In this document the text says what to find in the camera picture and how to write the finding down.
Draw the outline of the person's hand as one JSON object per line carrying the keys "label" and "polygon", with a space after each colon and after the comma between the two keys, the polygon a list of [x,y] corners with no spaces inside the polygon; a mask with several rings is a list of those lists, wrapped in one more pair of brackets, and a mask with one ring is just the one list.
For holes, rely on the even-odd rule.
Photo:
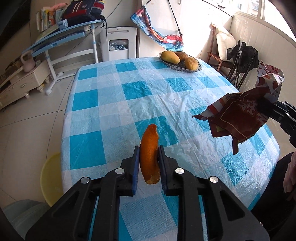
{"label": "person's hand", "polygon": [[291,161],[288,163],[287,171],[285,173],[285,178],[283,181],[284,192],[291,192],[293,189],[293,185],[296,183],[296,157],[295,152],[292,153]]}

